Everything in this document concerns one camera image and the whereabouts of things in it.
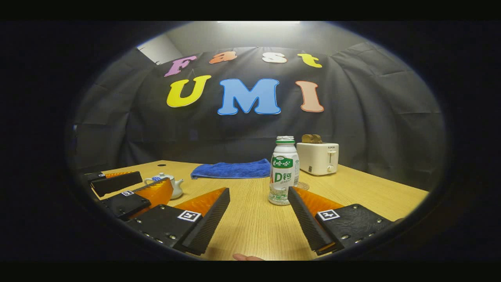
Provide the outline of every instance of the white teapot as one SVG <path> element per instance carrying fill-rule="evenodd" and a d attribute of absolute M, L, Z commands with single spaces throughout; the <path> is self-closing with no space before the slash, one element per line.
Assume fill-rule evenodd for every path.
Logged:
<path fill-rule="evenodd" d="M 174 176 L 168 175 L 168 174 L 164 174 L 163 172 L 161 172 L 161 173 L 159 173 L 158 175 L 155 175 L 152 178 L 145 178 L 144 179 L 144 184 L 148 185 L 148 181 L 155 182 L 155 181 L 159 181 L 162 178 L 169 178 L 170 179 L 170 183 L 172 184 L 172 188 L 174 189 L 172 191 L 172 196 L 170 197 L 170 199 L 174 200 L 174 199 L 177 199 L 177 198 L 181 197 L 181 195 L 183 194 L 183 190 L 181 189 L 181 183 L 184 181 L 184 179 L 176 181 L 176 179 L 174 178 Z"/>

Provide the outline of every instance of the bottle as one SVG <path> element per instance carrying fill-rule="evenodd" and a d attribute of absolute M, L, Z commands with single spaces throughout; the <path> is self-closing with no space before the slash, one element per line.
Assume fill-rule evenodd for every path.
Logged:
<path fill-rule="evenodd" d="M 289 205 L 289 186 L 299 181 L 299 156 L 294 147 L 294 136 L 278 136 L 273 151 L 270 173 L 270 195 L 268 200 L 275 205 Z"/>

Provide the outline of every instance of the black fabric curtain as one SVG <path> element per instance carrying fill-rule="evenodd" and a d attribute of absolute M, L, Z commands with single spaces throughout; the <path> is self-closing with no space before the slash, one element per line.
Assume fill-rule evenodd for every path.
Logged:
<path fill-rule="evenodd" d="M 214 55 L 234 51 L 237 58 L 209 64 Z M 263 61 L 263 53 L 282 53 L 287 63 Z M 311 67 L 297 54 L 318 58 Z M 339 164 L 429 190 L 444 165 L 445 128 L 440 108 L 421 78 L 397 57 L 372 43 L 332 56 L 271 47 L 215 50 L 194 54 L 181 72 L 164 77 L 172 62 L 155 65 L 133 50 L 110 66 L 89 90 L 75 124 L 76 162 L 82 171 L 131 166 L 157 160 L 215 164 L 269 159 L 278 135 L 319 134 L 340 145 Z M 183 107 L 166 103 L 170 85 L 188 79 L 181 97 L 191 94 L 193 78 L 211 75 L 201 97 Z M 276 79 L 279 114 L 219 115 L 224 88 L 239 79 L 251 90 L 260 79 Z M 323 112 L 301 110 L 296 81 L 318 85 Z"/>

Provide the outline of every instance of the purple letter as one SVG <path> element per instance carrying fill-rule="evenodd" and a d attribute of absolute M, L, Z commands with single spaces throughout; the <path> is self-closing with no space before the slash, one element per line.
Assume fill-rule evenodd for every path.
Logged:
<path fill-rule="evenodd" d="M 163 77 L 180 73 L 181 70 L 179 68 L 185 68 L 189 64 L 189 61 L 193 60 L 196 60 L 196 56 L 175 60 L 174 62 L 172 62 L 172 67 L 170 68 L 169 72 L 166 73 Z"/>

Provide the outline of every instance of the pink letter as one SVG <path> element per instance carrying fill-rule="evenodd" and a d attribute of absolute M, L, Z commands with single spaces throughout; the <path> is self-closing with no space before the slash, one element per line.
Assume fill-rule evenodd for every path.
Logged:
<path fill-rule="evenodd" d="M 180 73 L 181 71 L 179 70 L 179 68 L 185 68 L 189 64 L 189 62 L 193 60 L 196 60 L 196 56 L 175 60 L 174 62 L 172 62 L 172 67 L 170 68 L 169 72 L 166 73 L 163 77 Z"/>
<path fill-rule="evenodd" d="M 316 83 L 309 81 L 296 81 L 296 84 L 301 87 L 301 92 L 303 93 L 303 104 L 301 109 L 303 111 L 309 112 L 322 112 L 324 107 L 318 101 L 318 96 L 315 88 L 318 87 Z"/>

